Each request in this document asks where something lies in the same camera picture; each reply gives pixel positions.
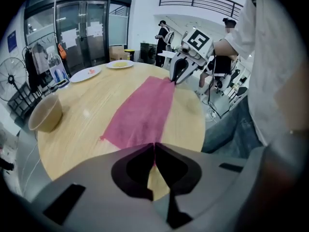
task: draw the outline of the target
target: orange bag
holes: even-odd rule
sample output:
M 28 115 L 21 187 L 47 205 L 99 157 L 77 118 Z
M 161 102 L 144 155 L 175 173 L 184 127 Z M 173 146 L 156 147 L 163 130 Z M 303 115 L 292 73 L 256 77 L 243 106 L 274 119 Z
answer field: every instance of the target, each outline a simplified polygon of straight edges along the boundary
M 60 56 L 62 59 L 66 59 L 67 58 L 67 53 L 66 51 L 63 49 L 62 45 L 58 44 L 58 48 L 59 48 L 59 52 L 60 52 Z

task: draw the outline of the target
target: jeans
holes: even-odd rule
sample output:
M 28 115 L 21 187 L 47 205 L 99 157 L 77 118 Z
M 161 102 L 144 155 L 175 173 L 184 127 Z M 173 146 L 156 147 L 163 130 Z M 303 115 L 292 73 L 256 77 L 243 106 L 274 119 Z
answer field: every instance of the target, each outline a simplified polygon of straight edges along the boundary
M 260 146 L 263 145 L 256 135 L 245 97 L 205 132 L 202 152 L 247 159 L 250 152 Z

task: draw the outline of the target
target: glass door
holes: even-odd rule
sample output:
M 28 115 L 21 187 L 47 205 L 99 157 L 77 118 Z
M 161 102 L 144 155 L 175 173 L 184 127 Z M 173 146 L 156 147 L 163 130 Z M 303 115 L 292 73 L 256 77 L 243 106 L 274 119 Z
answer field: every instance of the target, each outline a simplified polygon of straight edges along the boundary
M 86 36 L 85 7 L 85 1 L 57 5 L 58 42 L 67 53 L 64 65 L 71 75 L 91 67 Z
M 106 63 L 105 18 L 107 2 L 88 1 L 86 8 L 86 35 L 92 66 Z

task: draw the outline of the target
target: white plate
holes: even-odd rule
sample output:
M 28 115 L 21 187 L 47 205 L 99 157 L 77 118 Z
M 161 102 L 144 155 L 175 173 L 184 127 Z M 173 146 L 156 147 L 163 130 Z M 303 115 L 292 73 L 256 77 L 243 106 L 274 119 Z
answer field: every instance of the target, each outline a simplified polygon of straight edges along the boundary
M 78 82 L 87 80 L 87 79 L 99 74 L 100 71 L 101 71 L 101 67 L 99 67 L 99 66 L 83 69 L 83 70 L 75 73 L 71 77 L 70 81 L 73 82 L 73 83 L 78 83 Z
M 115 63 L 122 63 L 122 62 L 127 62 L 127 65 L 123 66 L 123 67 L 113 66 L 113 64 L 115 64 Z M 123 69 L 123 68 L 131 67 L 131 66 L 133 66 L 133 64 L 134 64 L 134 62 L 132 62 L 131 60 L 116 60 L 116 61 L 109 62 L 108 64 L 106 64 L 106 67 L 111 68 L 111 69 Z

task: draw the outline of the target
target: pink towel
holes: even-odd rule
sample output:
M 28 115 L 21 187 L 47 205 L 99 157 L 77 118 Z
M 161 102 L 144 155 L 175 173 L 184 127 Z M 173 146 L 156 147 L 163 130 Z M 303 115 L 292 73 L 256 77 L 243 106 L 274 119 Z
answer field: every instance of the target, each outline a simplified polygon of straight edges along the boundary
M 101 140 L 120 149 L 161 141 L 175 84 L 150 76 L 118 108 Z

